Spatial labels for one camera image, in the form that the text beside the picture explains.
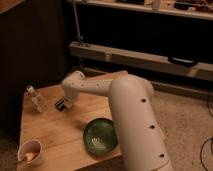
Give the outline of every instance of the screw hole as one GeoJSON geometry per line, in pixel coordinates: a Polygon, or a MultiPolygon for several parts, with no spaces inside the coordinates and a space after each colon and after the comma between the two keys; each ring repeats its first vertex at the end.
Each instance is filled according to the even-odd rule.
{"type": "Polygon", "coordinates": [[[160,157],[160,158],[164,158],[164,154],[160,154],[159,157],[160,157]]]}
{"type": "Polygon", "coordinates": [[[150,128],[151,128],[151,129],[155,129],[155,125],[151,125],[150,128]]]}
{"type": "Polygon", "coordinates": [[[141,99],[141,101],[142,101],[143,103],[145,103],[145,102],[146,102],[146,99],[141,99]]]}

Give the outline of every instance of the wooden table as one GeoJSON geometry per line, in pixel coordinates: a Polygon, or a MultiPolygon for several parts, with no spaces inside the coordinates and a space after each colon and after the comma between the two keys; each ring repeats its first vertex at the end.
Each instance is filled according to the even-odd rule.
{"type": "MultiPolygon", "coordinates": [[[[90,79],[114,78],[126,73],[121,71],[90,79]]],[[[80,93],[72,108],[59,112],[54,104],[63,95],[61,86],[45,87],[39,91],[47,103],[47,109],[38,113],[25,93],[20,145],[29,139],[40,140],[45,160],[39,166],[19,164],[18,171],[71,171],[121,155],[117,146],[106,156],[92,156],[83,144],[83,130],[88,122],[99,117],[111,119],[107,97],[80,93]]]]}

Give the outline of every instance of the bottle cap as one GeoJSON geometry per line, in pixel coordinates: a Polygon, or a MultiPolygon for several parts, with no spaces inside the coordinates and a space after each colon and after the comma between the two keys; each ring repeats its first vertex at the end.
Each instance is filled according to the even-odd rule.
{"type": "Polygon", "coordinates": [[[27,91],[29,94],[35,93],[35,89],[33,88],[33,86],[27,86],[27,91]]]}

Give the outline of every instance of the cable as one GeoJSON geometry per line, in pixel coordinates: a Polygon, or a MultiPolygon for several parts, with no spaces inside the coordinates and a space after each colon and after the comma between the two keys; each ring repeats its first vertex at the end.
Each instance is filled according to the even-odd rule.
{"type": "Polygon", "coordinates": [[[211,117],[213,118],[213,113],[212,113],[212,111],[211,111],[211,106],[210,106],[210,95],[211,93],[209,92],[208,93],[208,95],[207,95],[207,108],[208,108],[208,110],[209,110],[209,114],[211,115],[211,117]]]}
{"type": "MultiPolygon", "coordinates": [[[[210,101],[210,95],[211,94],[211,92],[209,91],[209,93],[208,93],[208,95],[207,95],[207,108],[208,108],[208,110],[209,110],[209,114],[211,115],[211,117],[213,118],[213,113],[212,113],[212,111],[211,111],[211,106],[210,106],[210,103],[209,103],[209,101],[210,101]]],[[[201,149],[200,149],[200,162],[201,162],[201,165],[203,166],[203,168],[206,170],[206,171],[208,171],[208,169],[206,168],[206,166],[205,166],[205,164],[204,164],[204,162],[203,162],[203,149],[204,149],[204,147],[205,147],[205,145],[208,143],[208,142],[211,142],[211,153],[212,153],[212,156],[213,156],[213,136],[212,137],[210,137],[210,138],[208,138],[207,140],[205,140],[204,141],[204,143],[202,144],[202,146],[201,146],[201,149]]]]}
{"type": "Polygon", "coordinates": [[[206,143],[208,143],[209,141],[211,141],[211,152],[213,155],[213,136],[208,138],[206,141],[204,141],[204,143],[202,144],[201,149],[200,149],[200,162],[206,171],[208,171],[208,169],[206,168],[205,164],[203,163],[203,149],[204,149],[206,143]]]}

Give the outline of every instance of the small object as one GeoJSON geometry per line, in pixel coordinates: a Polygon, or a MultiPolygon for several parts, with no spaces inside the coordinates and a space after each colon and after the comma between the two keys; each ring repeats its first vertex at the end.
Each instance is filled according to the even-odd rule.
{"type": "Polygon", "coordinates": [[[56,107],[56,109],[58,109],[59,111],[64,110],[64,109],[65,109],[64,98],[61,98],[60,100],[58,100],[58,101],[55,103],[55,107],[56,107]]]}
{"type": "Polygon", "coordinates": [[[29,152],[25,154],[25,157],[20,162],[30,162],[37,157],[38,153],[29,152]]]}
{"type": "Polygon", "coordinates": [[[44,102],[43,97],[41,96],[40,92],[35,90],[33,86],[27,86],[27,92],[28,95],[33,102],[33,104],[36,106],[36,109],[41,113],[44,111],[46,104],[44,102]]]}
{"type": "Polygon", "coordinates": [[[89,122],[84,130],[84,144],[87,151],[95,155],[104,155],[118,144],[113,122],[106,118],[97,118],[89,122]]]}

